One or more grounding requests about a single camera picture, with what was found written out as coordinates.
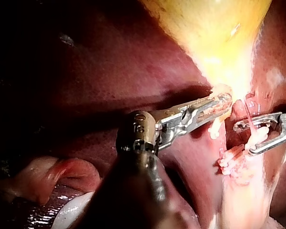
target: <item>metal grasper tip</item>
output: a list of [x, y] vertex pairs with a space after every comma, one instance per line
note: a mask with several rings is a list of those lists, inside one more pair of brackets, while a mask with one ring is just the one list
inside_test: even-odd
[[[279, 133], [279, 136], [267, 139], [262, 143], [256, 144], [254, 148], [249, 149], [249, 154], [259, 155], [262, 154], [283, 142], [286, 142], [286, 114], [282, 112], [276, 112], [271, 114], [263, 114], [252, 118], [252, 123], [255, 127], [260, 128], [262, 126], [271, 127]], [[248, 119], [238, 121], [234, 124], [234, 131], [240, 132], [249, 129]]]
[[231, 106], [232, 97], [226, 93], [179, 104], [165, 110], [150, 111], [156, 120], [156, 129], [160, 131], [159, 150], [169, 147], [176, 137], [183, 136], [225, 114]]
[[254, 149], [249, 150], [249, 154], [252, 156], [258, 155], [286, 142], [286, 114], [281, 114], [279, 116], [279, 122], [276, 130], [279, 132], [279, 136], [267, 139], [260, 144], [256, 144]]

